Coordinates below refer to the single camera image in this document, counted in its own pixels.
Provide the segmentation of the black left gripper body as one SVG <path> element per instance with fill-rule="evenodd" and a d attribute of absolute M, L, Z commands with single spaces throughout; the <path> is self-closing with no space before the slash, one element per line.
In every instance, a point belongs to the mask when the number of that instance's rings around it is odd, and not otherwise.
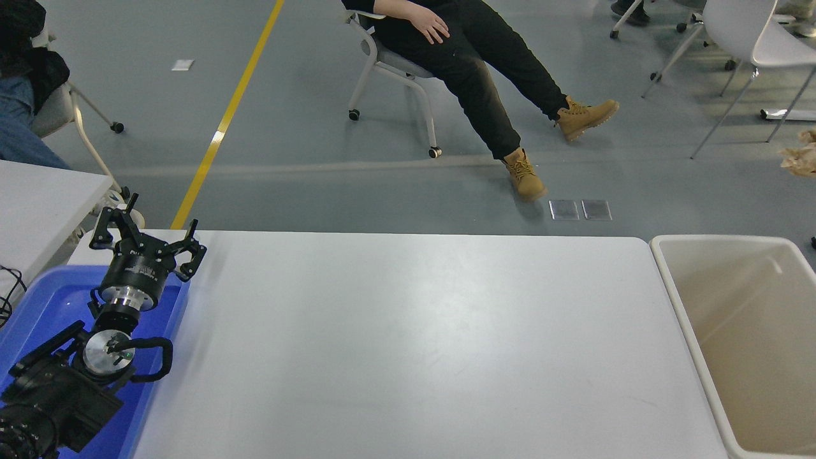
<path fill-rule="evenodd" d="M 113 259 L 99 285 L 106 302 L 116 298 L 135 298 L 141 302 L 157 302 L 165 288 L 167 277 L 176 267 L 172 254 L 111 247 Z"/>

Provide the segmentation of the person's right hand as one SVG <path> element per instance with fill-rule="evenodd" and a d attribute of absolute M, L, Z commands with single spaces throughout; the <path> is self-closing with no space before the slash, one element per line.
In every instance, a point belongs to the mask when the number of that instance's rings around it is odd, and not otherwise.
<path fill-rule="evenodd" d="M 428 8 L 418 8 L 407 14 L 410 21 L 423 37 L 431 44 L 441 44 L 451 37 L 445 20 Z"/>

